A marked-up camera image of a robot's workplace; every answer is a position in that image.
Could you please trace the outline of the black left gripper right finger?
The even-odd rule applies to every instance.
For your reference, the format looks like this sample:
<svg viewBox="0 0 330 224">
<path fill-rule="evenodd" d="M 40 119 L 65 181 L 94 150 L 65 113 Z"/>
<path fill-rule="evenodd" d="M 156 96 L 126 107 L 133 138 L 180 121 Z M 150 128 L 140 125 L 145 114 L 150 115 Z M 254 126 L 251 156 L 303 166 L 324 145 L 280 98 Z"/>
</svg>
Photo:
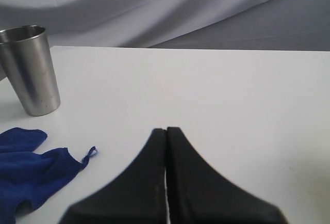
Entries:
<svg viewBox="0 0 330 224">
<path fill-rule="evenodd" d="M 214 170 L 178 127 L 167 129 L 166 182 L 171 223 L 287 223 L 278 207 Z"/>
</svg>

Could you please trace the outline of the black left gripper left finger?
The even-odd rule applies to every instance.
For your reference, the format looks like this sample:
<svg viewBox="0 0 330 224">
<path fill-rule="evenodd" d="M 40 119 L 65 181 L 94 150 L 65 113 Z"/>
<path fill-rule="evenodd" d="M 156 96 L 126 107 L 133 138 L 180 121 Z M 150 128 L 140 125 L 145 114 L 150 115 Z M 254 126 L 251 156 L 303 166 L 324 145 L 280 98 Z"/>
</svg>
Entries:
<svg viewBox="0 0 330 224">
<path fill-rule="evenodd" d="M 166 223 L 165 152 L 165 130 L 152 130 L 131 164 L 105 187 L 71 205 L 60 223 Z"/>
</svg>

